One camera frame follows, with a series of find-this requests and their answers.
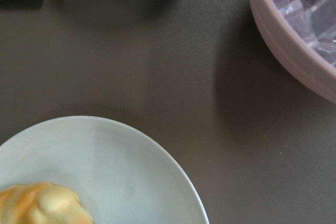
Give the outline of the white round plate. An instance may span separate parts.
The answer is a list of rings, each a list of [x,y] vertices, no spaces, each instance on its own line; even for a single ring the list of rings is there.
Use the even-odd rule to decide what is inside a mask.
[[[74,190],[95,223],[208,223],[176,160],[144,133],[95,116],[31,126],[1,145],[1,188],[47,181]]]

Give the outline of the twisted glazed donut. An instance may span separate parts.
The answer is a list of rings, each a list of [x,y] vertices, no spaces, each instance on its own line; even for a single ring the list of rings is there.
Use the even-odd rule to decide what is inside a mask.
[[[72,189],[50,182],[1,191],[1,223],[93,223]]]

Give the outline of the pink bowl with ice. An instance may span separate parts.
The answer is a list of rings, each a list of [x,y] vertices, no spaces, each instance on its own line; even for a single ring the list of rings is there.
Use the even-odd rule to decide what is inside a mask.
[[[279,63],[304,86],[335,103],[335,67],[291,28],[273,0],[249,0],[258,30]]]

